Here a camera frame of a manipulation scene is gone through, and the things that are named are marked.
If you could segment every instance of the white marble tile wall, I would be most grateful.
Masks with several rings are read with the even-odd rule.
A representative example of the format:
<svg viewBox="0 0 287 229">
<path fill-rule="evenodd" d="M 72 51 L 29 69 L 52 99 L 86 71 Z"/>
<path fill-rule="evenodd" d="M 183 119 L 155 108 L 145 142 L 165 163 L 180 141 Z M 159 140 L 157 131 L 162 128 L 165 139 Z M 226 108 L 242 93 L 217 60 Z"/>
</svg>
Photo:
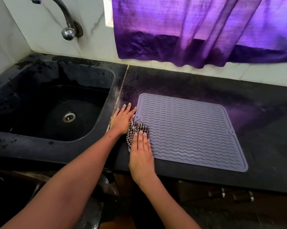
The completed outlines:
<svg viewBox="0 0 287 229">
<path fill-rule="evenodd" d="M 176 67 L 169 62 L 121 60 L 117 56 L 114 30 L 105 26 L 103 0 L 62 1 L 84 29 L 84 36 L 79 40 L 69 42 L 62 38 L 65 19 L 52 0 L 42 0 L 41 5 L 32 4 L 30 0 L 4 0 L 31 49 L 36 52 L 287 86 L 287 63 L 227 63 L 224 67 L 206 65 L 203 69 L 195 69 Z"/>
<path fill-rule="evenodd" d="M 31 52 L 13 17 L 0 0 L 0 73 Z"/>
</svg>

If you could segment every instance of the faucet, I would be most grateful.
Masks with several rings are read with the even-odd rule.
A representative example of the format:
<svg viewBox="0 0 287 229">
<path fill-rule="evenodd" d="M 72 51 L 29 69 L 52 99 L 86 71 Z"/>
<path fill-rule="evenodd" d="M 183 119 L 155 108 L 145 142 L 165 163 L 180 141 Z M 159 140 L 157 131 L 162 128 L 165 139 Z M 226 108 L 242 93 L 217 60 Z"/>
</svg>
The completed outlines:
<svg viewBox="0 0 287 229">
<path fill-rule="evenodd" d="M 34 4 L 41 4 L 42 0 L 31 0 Z M 79 23 L 73 20 L 69 10 L 62 0 L 53 0 L 61 8 L 67 27 L 62 30 L 62 36 L 66 40 L 73 40 L 74 37 L 80 38 L 83 35 L 83 29 Z"/>
</svg>

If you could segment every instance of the wavy ridge pattern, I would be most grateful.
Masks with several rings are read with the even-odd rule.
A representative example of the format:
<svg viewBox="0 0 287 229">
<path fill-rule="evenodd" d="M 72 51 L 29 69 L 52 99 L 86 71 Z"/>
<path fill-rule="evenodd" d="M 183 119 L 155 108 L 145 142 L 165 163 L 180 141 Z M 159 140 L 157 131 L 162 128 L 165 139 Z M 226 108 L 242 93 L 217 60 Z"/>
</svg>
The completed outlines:
<svg viewBox="0 0 287 229">
<path fill-rule="evenodd" d="M 218 104 L 143 93 L 136 120 L 149 127 L 155 158 L 245 172 L 226 110 Z"/>
</svg>

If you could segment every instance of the black and white cleaning cloth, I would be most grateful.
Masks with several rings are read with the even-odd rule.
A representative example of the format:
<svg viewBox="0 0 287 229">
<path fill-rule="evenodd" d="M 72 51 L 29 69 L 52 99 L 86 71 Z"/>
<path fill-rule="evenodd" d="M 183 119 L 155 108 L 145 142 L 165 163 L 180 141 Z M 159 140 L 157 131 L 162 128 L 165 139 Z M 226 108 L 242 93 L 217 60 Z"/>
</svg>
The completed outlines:
<svg viewBox="0 0 287 229">
<path fill-rule="evenodd" d="M 137 123 L 135 121 L 130 121 L 130 124 L 128 126 L 128 133 L 126 134 L 126 143 L 128 144 L 129 152 L 131 150 L 131 145 L 133 142 L 134 134 L 139 133 L 140 131 L 143 131 L 143 133 L 146 133 L 149 138 L 148 126 L 144 125 L 143 123 Z"/>
</svg>

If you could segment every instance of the black sink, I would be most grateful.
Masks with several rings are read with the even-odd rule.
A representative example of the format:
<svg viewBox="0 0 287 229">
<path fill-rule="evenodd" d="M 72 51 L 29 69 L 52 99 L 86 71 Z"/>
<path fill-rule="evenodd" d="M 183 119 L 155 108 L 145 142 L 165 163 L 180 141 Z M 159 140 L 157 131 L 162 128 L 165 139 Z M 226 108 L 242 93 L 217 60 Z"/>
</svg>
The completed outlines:
<svg viewBox="0 0 287 229">
<path fill-rule="evenodd" d="M 79 139 L 94 127 L 113 80 L 108 69 L 36 61 L 0 89 L 0 132 Z"/>
</svg>

